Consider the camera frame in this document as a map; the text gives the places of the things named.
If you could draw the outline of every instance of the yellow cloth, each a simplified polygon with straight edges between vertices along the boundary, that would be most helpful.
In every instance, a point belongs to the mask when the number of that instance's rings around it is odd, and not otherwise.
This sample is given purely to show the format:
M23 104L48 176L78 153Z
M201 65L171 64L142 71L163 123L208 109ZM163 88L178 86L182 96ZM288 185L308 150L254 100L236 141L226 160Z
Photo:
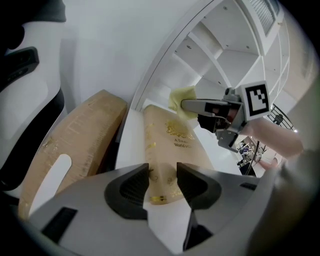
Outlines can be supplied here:
M169 97L169 109L176 111L177 115L184 120L195 119L198 117L197 113L185 111L181 108L182 100L196 100L195 86L188 86L184 88L174 89Z

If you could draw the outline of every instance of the black cable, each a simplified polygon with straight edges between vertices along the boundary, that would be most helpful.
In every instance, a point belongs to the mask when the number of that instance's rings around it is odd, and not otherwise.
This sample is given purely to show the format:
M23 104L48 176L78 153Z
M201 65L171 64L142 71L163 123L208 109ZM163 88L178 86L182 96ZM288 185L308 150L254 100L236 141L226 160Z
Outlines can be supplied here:
M254 151L254 154L253 154L253 158L252 158L252 160L251 160L251 162L250 162L250 164L249 164L248 170L246 170L245 175L248 175L249 172L250 172L252 163L253 163L253 161L255 160L256 155L257 155L257 152L258 152L259 144L260 144L260 141L258 140L257 143L256 143L256 147L255 147L255 151Z

